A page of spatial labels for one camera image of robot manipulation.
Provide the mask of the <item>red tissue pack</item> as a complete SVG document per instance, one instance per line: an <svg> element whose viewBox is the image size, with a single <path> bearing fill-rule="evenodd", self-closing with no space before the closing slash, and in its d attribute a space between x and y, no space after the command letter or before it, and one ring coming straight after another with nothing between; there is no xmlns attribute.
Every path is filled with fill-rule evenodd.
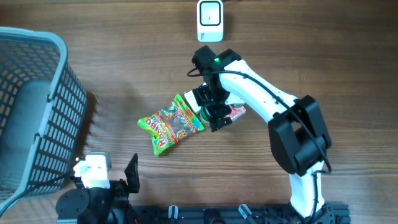
<svg viewBox="0 0 398 224"><path fill-rule="evenodd" d="M240 116L242 116L246 112L246 109L243 106L235 107L233 105L230 105L229 107L231 109L231 112L227 114L225 118L230 118L232 122L236 121Z"/></svg>

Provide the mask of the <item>Haribo gummy candy bag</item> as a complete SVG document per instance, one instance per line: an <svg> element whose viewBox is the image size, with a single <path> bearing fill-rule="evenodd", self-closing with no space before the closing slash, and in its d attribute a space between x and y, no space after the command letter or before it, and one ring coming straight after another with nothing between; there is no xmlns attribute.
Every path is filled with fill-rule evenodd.
<svg viewBox="0 0 398 224"><path fill-rule="evenodd" d="M156 156L181 140L205 129L179 94L175 96L169 107L139 119L137 125L150 133Z"/></svg>

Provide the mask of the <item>green lid jar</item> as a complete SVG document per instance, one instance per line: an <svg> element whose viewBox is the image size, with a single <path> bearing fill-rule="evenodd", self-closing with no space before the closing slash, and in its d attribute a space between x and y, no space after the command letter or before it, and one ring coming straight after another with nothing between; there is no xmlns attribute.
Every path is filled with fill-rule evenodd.
<svg viewBox="0 0 398 224"><path fill-rule="evenodd" d="M200 119L201 119L203 124L205 124L207 126L210 125L209 114L208 114L207 109L204 106L202 106L201 109L200 109Z"/></svg>

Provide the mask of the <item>white carton box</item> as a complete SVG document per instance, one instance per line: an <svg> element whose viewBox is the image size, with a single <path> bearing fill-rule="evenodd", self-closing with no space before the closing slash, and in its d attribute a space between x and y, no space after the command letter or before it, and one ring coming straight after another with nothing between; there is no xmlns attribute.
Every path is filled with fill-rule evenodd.
<svg viewBox="0 0 398 224"><path fill-rule="evenodd" d="M198 114L200 112L201 106L198 105L193 90L186 91L183 93L185 101L190 109L195 113Z"/></svg>

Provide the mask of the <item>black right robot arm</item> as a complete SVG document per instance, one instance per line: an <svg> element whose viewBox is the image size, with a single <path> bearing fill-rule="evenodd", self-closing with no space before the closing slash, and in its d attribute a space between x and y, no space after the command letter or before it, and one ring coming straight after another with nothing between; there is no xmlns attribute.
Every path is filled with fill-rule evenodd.
<svg viewBox="0 0 398 224"><path fill-rule="evenodd" d="M217 55L205 45L192 64L187 75L204 81L192 91L200 117L217 131L232 123L231 96L251 107L267 123L272 155L289 174L291 207L303 221L315 222L325 204L320 177L331 172L326 156L331 137L318 102L279 90L231 49Z"/></svg>

